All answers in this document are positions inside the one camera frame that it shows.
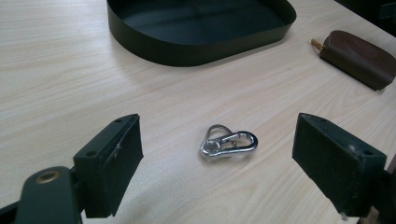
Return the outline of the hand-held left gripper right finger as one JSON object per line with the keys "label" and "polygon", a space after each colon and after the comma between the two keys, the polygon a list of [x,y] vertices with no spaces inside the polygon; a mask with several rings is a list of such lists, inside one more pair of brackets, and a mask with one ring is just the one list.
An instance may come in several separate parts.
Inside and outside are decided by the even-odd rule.
{"label": "hand-held left gripper right finger", "polygon": [[292,157],[338,213],[365,217],[387,156],[334,123],[298,115]]}

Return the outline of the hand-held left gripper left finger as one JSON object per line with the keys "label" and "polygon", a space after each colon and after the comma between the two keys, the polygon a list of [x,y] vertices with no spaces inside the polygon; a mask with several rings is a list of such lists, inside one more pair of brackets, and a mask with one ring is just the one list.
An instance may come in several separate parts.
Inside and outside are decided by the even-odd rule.
{"label": "hand-held left gripper left finger", "polygon": [[139,120],[137,114],[113,120],[74,156],[88,218],[116,215],[144,158]]}

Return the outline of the silver carabiner keychain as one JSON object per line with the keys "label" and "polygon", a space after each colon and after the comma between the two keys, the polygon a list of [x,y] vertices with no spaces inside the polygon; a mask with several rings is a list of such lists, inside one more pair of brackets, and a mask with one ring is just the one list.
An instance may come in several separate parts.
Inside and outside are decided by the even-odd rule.
{"label": "silver carabiner keychain", "polygon": [[258,146],[258,138],[247,131],[233,132],[228,127],[215,124],[205,134],[200,154],[206,160],[216,160],[252,153]]}

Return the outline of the black key stand with tray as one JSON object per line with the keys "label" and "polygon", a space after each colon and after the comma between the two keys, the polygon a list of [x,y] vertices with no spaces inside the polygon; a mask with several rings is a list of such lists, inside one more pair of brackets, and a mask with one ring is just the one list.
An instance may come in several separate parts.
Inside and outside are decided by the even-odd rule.
{"label": "black key stand with tray", "polygon": [[106,0],[111,34],[134,55],[169,66],[211,63],[284,38],[288,0]]}

